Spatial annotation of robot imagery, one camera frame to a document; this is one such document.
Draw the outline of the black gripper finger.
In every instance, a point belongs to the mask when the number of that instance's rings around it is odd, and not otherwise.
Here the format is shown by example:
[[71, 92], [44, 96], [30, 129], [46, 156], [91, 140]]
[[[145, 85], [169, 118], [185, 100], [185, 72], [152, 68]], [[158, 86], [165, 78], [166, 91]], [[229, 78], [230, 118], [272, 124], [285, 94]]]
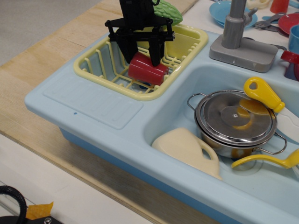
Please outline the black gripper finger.
[[126, 62], [130, 63], [134, 55], [138, 52], [133, 32], [125, 29], [118, 29], [116, 31], [116, 42]]
[[149, 54], [153, 66], [158, 66], [164, 56], [163, 42], [149, 42]]

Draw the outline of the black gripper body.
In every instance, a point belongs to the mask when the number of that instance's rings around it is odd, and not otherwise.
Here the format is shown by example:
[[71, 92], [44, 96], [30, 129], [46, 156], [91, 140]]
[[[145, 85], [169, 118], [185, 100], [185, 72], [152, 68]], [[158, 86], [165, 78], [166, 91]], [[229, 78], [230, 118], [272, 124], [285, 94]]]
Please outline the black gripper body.
[[155, 36], [162, 41], [173, 41], [175, 36], [172, 31], [173, 20], [155, 14], [154, 7], [160, 1], [152, 0], [120, 0], [123, 17], [115, 20], [107, 20], [110, 38], [116, 40], [116, 36], [132, 36], [137, 41], [147, 41]]

